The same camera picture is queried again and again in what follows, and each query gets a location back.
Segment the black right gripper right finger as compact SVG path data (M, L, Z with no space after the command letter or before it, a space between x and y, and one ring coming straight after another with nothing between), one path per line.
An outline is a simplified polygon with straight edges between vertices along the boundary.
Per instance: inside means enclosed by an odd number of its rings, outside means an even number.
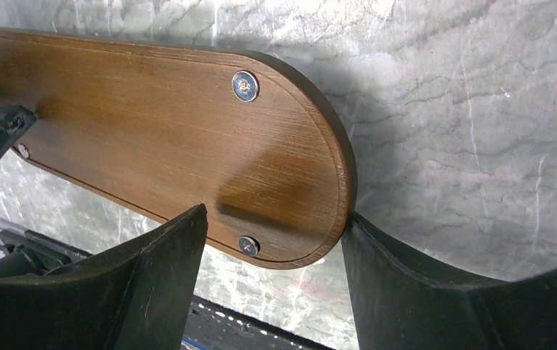
M361 349L557 349L557 268L518 281L477 275L359 214L342 250Z

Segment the brown oval wooden tray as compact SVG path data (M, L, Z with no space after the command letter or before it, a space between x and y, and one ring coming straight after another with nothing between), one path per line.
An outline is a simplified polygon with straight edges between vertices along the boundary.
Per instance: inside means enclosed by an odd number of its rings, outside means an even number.
M340 240L357 166L331 103L262 52L0 28L0 106L28 163L158 222L200 203L208 243L295 269Z

